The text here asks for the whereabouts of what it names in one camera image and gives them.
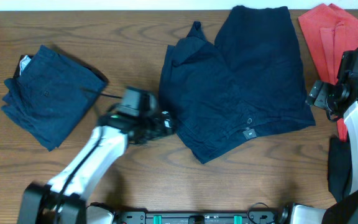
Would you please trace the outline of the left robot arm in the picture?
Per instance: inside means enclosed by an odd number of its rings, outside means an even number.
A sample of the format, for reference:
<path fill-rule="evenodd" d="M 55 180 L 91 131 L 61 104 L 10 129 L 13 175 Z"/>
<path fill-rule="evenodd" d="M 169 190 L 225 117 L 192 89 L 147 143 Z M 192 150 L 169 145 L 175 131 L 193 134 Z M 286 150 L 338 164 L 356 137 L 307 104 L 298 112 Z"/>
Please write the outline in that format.
<path fill-rule="evenodd" d="M 126 151 L 174 133 L 167 111 L 142 117 L 115 112 L 102 115 L 78 155 L 45 185 L 31 183 L 24 191 L 18 223 L 114 223 L 105 205 L 87 205 L 100 179 Z"/>

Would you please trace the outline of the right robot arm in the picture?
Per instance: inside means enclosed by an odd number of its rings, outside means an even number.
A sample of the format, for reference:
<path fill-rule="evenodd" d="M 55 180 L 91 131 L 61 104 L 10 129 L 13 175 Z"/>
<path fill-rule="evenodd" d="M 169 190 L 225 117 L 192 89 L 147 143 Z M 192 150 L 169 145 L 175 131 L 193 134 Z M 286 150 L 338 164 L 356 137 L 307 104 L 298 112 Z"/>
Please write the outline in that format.
<path fill-rule="evenodd" d="M 350 140 L 350 192 L 343 200 L 319 209 L 292 204 L 282 212 L 282 223 L 358 223 L 358 48 L 342 55 L 336 84 L 316 81 L 307 103 L 324 109 L 328 120 L 342 118 Z"/>

